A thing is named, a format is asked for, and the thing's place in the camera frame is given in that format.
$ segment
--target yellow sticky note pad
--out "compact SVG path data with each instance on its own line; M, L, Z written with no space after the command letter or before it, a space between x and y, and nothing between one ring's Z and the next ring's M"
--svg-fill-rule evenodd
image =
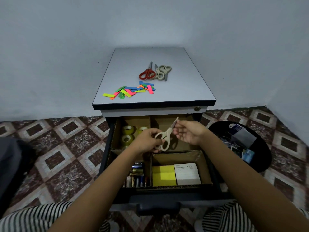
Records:
M111 97L111 98L115 97L114 94L103 94L103 96L105 96L105 97Z
M131 97L131 95L128 93L128 92L126 92L124 89L122 89L122 90L120 90L123 94L125 94L126 96L128 96L128 97Z
M174 165L153 166L152 185L154 187L177 186Z

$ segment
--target hand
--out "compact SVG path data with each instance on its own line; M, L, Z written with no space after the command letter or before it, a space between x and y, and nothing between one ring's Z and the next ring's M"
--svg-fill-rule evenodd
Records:
M153 138L157 133L162 132L160 129L151 128L144 129L137 138L129 145L130 148L134 148L134 151L139 154L145 153L147 151L152 151L154 153L158 153L159 150L155 150L155 146L162 145L165 140L164 139L155 139Z
M177 120L173 129L176 137L192 145L200 145L203 135L208 129L197 121Z

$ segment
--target white wall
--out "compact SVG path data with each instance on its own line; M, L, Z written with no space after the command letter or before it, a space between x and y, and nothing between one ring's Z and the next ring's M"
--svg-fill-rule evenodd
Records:
M309 146L309 53L267 107Z
M0 0L0 121L98 115L114 48L183 46L217 98L265 105L307 53L309 0Z

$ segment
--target clear tape roll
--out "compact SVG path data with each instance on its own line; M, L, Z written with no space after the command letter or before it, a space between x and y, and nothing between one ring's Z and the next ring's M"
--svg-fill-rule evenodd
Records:
M121 144L124 146L128 146L132 143L133 141L133 136L131 134L129 135L122 135L121 136Z
M133 126L127 125L127 126L122 127L123 134L129 135L129 134L132 134L133 132L134 132Z
M141 132L143 132L144 129L148 129L147 127L143 126L143 127L140 127L138 129L138 134L140 134Z

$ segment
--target left hand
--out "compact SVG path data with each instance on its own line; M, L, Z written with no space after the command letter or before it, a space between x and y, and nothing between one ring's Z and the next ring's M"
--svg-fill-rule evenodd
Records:
M134 151L136 151L139 154L152 151L154 153L158 153L159 150L155 150L155 146L162 145L165 140L164 139L155 139L153 136L155 136L157 133L162 132L160 129L157 128L150 128L150 129L144 129L143 132L141 132L137 138L129 145L129 148L133 148Z

